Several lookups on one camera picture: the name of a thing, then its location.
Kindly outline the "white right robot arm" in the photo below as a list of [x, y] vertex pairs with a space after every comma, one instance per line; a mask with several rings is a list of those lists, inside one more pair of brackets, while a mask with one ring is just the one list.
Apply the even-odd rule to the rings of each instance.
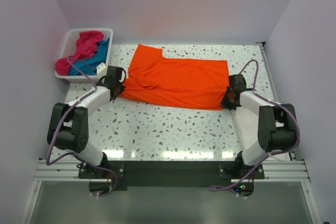
[[271, 156], [291, 152], [300, 143], [295, 107], [268, 100], [253, 88], [247, 88], [242, 74], [229, 76], [221, 105], [234, 112], [244, 108], [258, 119], [254, 142], [235, 158], [234, 173], [239, 178], [250, 175], [252, 166], [260, 165]]

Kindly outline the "orange t shirt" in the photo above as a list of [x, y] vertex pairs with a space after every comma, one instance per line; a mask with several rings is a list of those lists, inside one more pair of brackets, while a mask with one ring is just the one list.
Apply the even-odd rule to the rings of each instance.
[[159, 48], [138, 45], [120, 97], [186, 109], [221, 110], [229, 86], [226, 60], [166, 58]]

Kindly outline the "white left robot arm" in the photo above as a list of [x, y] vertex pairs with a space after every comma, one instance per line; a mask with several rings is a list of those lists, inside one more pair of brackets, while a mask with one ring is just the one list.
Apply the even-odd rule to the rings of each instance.
[[89, 142], [88, 119], [125, 90], [126, 75], [123, 68], [109, 66], [107, 73], [94, 81], [87, 93], [69, 103], [54, 105], [47, 133], [47, 165], [71, 155], [90, 164], [90, 171], [97, 178], [108, 174], [106, 154]]

